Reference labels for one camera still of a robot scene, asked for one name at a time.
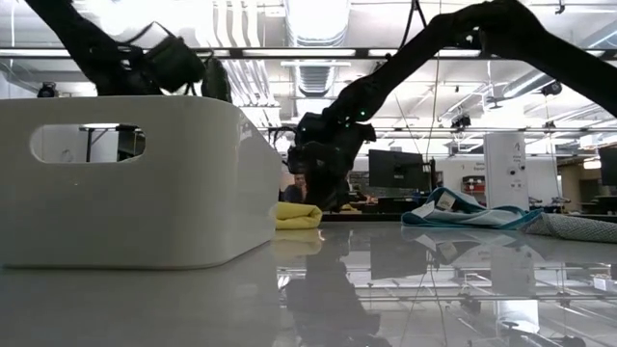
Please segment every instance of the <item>yellow towel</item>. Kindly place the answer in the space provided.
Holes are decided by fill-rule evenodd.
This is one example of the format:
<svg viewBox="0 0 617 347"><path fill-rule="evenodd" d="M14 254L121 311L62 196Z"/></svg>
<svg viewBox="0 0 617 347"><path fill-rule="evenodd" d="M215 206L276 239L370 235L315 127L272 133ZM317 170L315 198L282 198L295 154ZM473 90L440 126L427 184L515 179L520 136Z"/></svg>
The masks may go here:
<svg viewBox="0 0 617 347"><path fill-rule="evenodd" d="M318 227L321 215L321 210L317 206L279 202L277 204L277 230Z"/></svg>

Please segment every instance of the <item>white box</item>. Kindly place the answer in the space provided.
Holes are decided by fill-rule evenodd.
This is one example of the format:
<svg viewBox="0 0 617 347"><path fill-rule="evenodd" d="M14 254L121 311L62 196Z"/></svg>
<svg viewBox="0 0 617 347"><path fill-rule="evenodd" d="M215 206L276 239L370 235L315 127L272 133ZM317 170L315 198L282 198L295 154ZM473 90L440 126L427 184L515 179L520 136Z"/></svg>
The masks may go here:
<svg viewBox="0 0 617 347"><path fill-rule="evenodd" d="M231 104L114 96L0 109L2 264L207 267L274 236L281 158ZM131 162L42 163L29 146L35 131L76 123L138 125L146 150Z"/></svg>

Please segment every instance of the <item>desk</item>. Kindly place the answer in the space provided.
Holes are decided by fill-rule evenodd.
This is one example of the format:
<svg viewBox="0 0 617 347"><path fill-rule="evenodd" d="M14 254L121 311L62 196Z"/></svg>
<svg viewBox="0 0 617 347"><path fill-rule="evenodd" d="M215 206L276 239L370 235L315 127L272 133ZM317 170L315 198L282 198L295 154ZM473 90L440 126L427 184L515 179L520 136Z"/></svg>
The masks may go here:
<svg viewBox="0 0 617 347"><path fill-rule="evenodd" d="M0 272L0 345L507 346L523 338L510 321L539 327L525 338L615 345L617 292L594 285L617 246L398 223L316 232L306 242L318 247L283 235L208 270ZM401 260L416 254L427 262Z"/></svg>

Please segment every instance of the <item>computer monitor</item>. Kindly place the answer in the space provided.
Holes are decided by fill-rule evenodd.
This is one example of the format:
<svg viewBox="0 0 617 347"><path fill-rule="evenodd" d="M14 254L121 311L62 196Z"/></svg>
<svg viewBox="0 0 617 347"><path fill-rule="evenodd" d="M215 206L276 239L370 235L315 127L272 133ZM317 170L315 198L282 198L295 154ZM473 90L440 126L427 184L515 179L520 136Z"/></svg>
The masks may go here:
<svg viewBox="0 0 617 347"><path fill-rule="evenodd" d="M602 185L617 186L617 147L599 148L598 154L602 163Z"/></svg>
<svg viewBox="0 0 617 347"><path fill-rule="evenodd" d="M368 151L368 185L383 188L428 189L422 154L390 150Z"/></svg>

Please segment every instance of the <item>blue cloth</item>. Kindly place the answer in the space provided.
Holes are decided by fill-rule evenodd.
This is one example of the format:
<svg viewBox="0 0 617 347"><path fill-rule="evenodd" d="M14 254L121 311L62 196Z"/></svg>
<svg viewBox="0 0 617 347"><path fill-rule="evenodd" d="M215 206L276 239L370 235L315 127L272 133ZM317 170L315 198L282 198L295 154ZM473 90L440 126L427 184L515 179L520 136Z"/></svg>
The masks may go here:
<svg viewBox="0 0 617 347"><path fill-rule="evenodd" d="M408 227L484 227L514 230L540 215L541 210L526 212L516 206L500 206L492 209L480 205L474 197L447 188L438 188L428 197L437 206L443 194L454 198L452 210L436 207L426 216L420 217L406 212L401 217Z"/></svg>

